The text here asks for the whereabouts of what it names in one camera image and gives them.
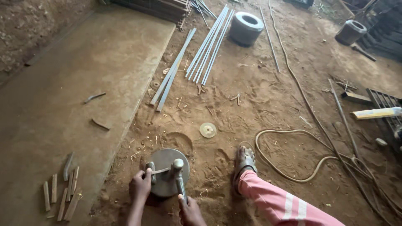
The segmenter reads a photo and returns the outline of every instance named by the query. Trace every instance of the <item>dirt wall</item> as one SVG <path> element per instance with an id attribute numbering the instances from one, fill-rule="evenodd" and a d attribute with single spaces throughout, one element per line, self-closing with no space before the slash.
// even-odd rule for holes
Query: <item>dirt wall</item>
<path id="1" fill-rule="evenodd" d="M 0 0 L 0 84 L 96 0 Z"/>

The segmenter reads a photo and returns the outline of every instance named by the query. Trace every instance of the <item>pant leg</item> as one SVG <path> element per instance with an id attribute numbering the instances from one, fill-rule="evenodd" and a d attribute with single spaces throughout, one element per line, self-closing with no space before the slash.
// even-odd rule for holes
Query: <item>pant leg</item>
<path id="1" fill-rule="evenodd" d="M 239 180 L 240 194 L 253 199 L 272 225 L 344 226 L 334 217 L 264 180 L 247 170 Z"/>

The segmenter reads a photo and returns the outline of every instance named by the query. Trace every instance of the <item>concrete floor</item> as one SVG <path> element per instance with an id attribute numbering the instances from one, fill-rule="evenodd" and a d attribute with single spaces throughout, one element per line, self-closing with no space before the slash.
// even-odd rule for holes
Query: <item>concrete floor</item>
<path id="1" fill-rule="evenodd" d="M 0 90 L 1 225 L 55 224 L 72 151 L 83 198 L 71 225 L 88 219 L 174 27 L 118 6 L 98 8 Z M 101 92 L 106 95 L 82 104 Z M 46 213 L 43 183 L 51 186 L 54 173 L 58 200 Z"/>

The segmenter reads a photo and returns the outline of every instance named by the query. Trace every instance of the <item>foot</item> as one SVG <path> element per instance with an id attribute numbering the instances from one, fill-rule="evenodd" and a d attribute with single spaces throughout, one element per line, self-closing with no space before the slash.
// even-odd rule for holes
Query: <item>foot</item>
<path id="1" fill-rule="evenodd" d="M 255 167 L 255 155 L 251 149 L 241 146 L 236 152 L 235 160 L 235 175 L 233 180 L 234 190 L 238 192 L 238 185 L 240 176 L 247 170 L 252 170 L 257 173 L 257 168 Z"/>

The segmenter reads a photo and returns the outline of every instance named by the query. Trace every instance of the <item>grinding disc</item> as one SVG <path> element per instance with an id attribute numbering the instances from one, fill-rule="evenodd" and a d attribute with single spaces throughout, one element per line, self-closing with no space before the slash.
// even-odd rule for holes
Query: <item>grinding disc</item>
<path id="1" fill-rule="evenodd" d="M 189 180 L 190 166 L 186 156 L 180 151 L 172 148 L 166 148 L 156 151 L 148 162 L 154 162 L 155 170 L 168 168 L 172 165 L 173 161 L 177 158 L 183 160 L 183 183 L 184 185 Z M 156 184 L 152 185 L 151 192 L 159 197 L 171 197 L 177 194 L 176 181 L 171 177 L 170 171 L 158 173 L 156 175 Z"/>
<path id="2" fill-rule="evenodd" d="M 157 82 L 157 81 L 152 81 L 152 82 L 151 82 L 151 87 L 152 87 L 152 88 L 158 89 L 159 86 L 160 86 L 160 83 L 159 83 L 159 82 Z"/>
<path id="3" fill-rule="evenodd" d="M 216 127 L 212 123 L 206 122 L 200 126 L 200 133 L 206 138 L 211 138 L 216 135 Z"/>

